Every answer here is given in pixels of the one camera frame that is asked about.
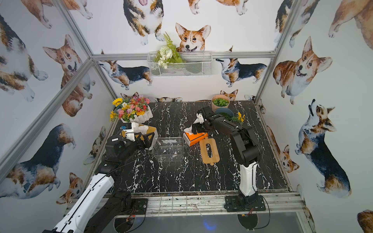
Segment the orange tissue pack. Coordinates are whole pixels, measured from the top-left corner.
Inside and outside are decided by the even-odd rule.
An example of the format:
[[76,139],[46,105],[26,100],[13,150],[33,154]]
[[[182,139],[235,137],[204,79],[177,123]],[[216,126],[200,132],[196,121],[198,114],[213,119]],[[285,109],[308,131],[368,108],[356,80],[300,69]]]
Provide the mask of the orange tissue pack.
[[192,125],[188,128],[185,128],[184,129],[184,133],[183,133],[183,139],[185,140],[185,142],[191,147],[195,144],[197,144],[198,142],[200,142],[201,140],[203,139],[207,139],[208,138],[208,133],[196,133],[194,134],[193,131],[192,131],[192,128],[195,124],[192,123]]
[[136,128],[136,132],[137,133],[141,133],[143,135],[146,135],[147,134],[147,131],[149,130],[149,126],[147,125],[139,125],[137,128]]

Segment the clear plastic box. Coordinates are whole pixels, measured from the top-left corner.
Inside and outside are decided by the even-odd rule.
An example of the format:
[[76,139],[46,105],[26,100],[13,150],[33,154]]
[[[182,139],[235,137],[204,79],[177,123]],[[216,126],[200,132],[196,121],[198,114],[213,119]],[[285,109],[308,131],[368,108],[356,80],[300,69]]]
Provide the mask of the clear plastic box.
[[184,140],[181,137],[159,137],[152,155],[159,163],[176,163],[184,160]]

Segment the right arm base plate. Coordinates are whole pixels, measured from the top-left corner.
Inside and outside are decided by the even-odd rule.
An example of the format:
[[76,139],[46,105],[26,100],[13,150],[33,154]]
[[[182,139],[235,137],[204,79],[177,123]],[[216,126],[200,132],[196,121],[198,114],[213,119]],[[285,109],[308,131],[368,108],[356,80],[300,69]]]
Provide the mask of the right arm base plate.
[[266,203],[261,195],[253,195],[244,197],[242,195],[226,196],[225,210],[227,212],[250,212],[250,211],[265,211]]

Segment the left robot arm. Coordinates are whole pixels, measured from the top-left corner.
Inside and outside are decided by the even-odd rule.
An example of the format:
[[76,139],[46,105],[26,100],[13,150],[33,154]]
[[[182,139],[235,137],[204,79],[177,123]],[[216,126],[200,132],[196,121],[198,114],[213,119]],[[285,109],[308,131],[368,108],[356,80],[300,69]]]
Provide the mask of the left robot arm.
[[122,169],[138,150],[150,149],[155,134],[129,133],[112,136],[105,145],[106,155],[95,171],[90,184],[81,197],[51,230],[52,233],[100,233],[120,214],[133,215],[138,207],[132,201],[129,191],[114,188],[105,205],[97,210],[105,194],[115,187],[116,180],[122,176]]

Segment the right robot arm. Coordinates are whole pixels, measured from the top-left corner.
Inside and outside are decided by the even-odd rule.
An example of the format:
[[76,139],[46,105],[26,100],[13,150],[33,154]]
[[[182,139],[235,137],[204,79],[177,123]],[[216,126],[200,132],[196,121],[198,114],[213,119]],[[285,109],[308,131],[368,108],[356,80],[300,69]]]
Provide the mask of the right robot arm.
[[230,137],[233,154],[240,165],[238,199],[241,204],[252,204],[258,196],[255,176],[261,158],[258,139],[252,127],[228,121],[223,115],[214,113],[210,107],[200,109],[196,116],[197,121],[191,126],[193,134],[218,131]]

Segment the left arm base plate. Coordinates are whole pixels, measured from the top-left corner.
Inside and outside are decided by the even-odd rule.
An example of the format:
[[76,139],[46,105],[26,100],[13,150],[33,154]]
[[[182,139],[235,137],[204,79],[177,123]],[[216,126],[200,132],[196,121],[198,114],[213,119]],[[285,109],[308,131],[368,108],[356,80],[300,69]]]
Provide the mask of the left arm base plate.
[[145,216],[147,212],[148,202],[149,202],[149,199],[146,199],[146,198],[132,199],[130,206],[123,213],[128,214],[130,216],[132,215],[135,215],[135,216],[144,215]]

